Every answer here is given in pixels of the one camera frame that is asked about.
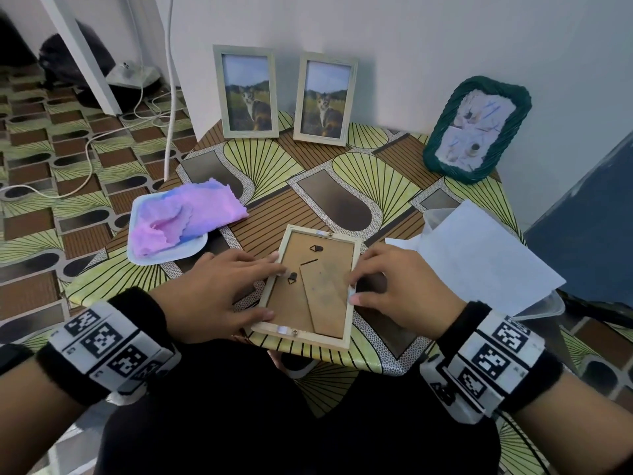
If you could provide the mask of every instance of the blue wall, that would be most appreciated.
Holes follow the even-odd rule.
[[[536,222],[526,240],[567,280],[566,292],[633,306],[633,134]]]

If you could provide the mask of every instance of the person's left hand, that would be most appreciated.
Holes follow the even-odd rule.
[[[205,253],[194,267],[177,279],[149,292],[165,313],[167,331],[177,341],[202,343],[228,338],[241,327],[271,320],[271,310],[263,307],[233,311],[233,299],[257,280],[281,275],[286,268],[277,261],[277,252],[261,260],[238,249],[217,256]]]

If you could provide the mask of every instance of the green frame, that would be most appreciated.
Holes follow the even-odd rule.
[[[436,151],[442,143],[446,129],[455,119],[463,98],[473,90],[481,90],[487,95],[499,95],[508,98],[514,103],[517,109],[510,114],[501,129],[501,133],[499,133],[499,137],[490,145],[481,167],[472,172],[466,172],[461,168],[446,165],[439,161],[436,156]],[[495,169],[497,162],[501,158],[501,154],[508,147],[514,135],[517,134],[521,122],[531,108],[532,98],[525,87],[510,85],[481,76],[466,79],[455,88],[435,128],[433,128],[433,133],[431,133],[427,146],[422,153],[424,165],[432,172],[442,173],[463,183],[477,183],[483,180]]]

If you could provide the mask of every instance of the small table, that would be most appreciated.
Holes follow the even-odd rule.
[[[408,239],[422,231],[425,210],[457,207],[466,198],[495,212],[523,240],[498,175],[465,185],[430,172],[422,163],[428,136],[352,123],[347,146],[334,147],[294,141],[292,124],[291,115],[280,111],[278,139],[225,140],[218,122],[158,191],[213,177],[231,187],[249,217],[209,233],[197,255],[150,267],[127,260],[125,228],[66,288],[69,300],[89,306],[133,285],[152,289],[189,270],[205,251],[235,247],[262,258],[279,248],[289,223],[360,237],[365,246],[385,237]],[[256,303],[263,287],[256,283],[237,307]],[[386,375],[406,373],[430,344],[366,308],[354,313],[349,351],[249,329],[241,337],[267,349]]]

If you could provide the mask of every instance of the black pants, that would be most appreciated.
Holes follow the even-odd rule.
[[[422,380],[359,374],[316,420],[265,350],[183,347],[178,367],[106,424],[95,475],[145,473],[497,473],[490,419],[456,423]]]

